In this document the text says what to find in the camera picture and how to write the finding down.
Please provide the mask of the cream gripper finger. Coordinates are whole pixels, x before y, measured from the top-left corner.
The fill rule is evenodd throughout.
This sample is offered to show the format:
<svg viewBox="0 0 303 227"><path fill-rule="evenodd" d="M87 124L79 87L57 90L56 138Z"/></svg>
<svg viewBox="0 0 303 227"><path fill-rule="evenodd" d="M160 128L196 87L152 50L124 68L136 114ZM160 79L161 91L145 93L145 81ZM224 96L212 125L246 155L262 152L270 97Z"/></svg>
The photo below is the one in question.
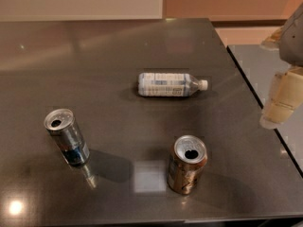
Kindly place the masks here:
<svg viewBox="0 0 303 227"><path fill-rule="evenodd" d="M275 74L259 123L265 129L275 129L302 103L303 68L292 66L284 73Z"/></svg>
<svg viewBox="0 0 303 227"><path fill-rule="evenodd" d="M277 30L275 30L270 36L268 36L265 40L263 40L260 46L263 49L267 49L267 50L278 50L281 34L282 34L282 28L280 27Z"/></svg>

